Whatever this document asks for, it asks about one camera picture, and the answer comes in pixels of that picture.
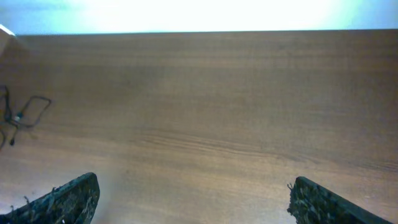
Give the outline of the black USB cable thin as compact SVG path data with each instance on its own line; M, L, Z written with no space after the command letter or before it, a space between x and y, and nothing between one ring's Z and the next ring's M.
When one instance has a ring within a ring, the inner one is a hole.
M4 112L4 100L1 99L2 114ZM40 123L40 119L42 115L48 110L51 106L52 100L46 98L44 96L31 96L26 104L18 111L13 112L12 110L12 118L10 123L8 124L10 127L14 128L12 131L11 137L6 141L10 146L15 145L17 134L23 129L32 129L36 127Z

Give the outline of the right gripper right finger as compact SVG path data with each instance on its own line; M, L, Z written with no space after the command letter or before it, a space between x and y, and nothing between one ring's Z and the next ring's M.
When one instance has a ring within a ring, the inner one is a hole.
M297 224L391 224L304 176L287 187L287 212Z

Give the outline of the black USB cable thick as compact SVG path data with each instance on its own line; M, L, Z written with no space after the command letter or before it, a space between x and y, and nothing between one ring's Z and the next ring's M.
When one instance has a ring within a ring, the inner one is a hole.
M12 111L10 107L10 91L6 85L1 85L1 91L3 91L1 99L4 100L4 112L2 114L3 120L1 121L1 124L10 123L12 118ZM5 143L6 143L6 134L1 129L1 148L4 147Z

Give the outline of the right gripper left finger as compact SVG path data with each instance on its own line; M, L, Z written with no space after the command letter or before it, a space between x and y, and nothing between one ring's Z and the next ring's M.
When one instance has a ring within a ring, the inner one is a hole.
M36 200L1 215L6 224L90 224L100 199L97 175L83 174Z

